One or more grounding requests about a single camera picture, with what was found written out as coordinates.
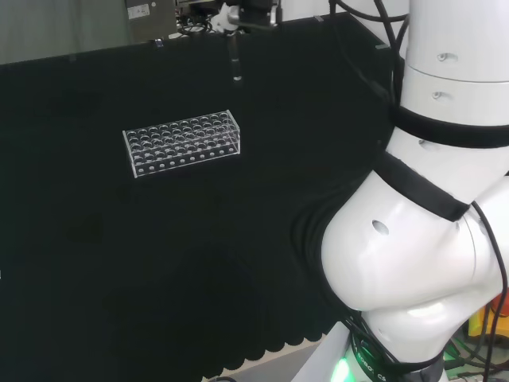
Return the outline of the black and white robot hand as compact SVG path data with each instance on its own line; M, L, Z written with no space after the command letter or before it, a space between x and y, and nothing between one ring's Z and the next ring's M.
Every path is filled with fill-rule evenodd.
M212 28L219 33L269 30L282 21L282 6L273 0L219 1L219 12L211 19Z

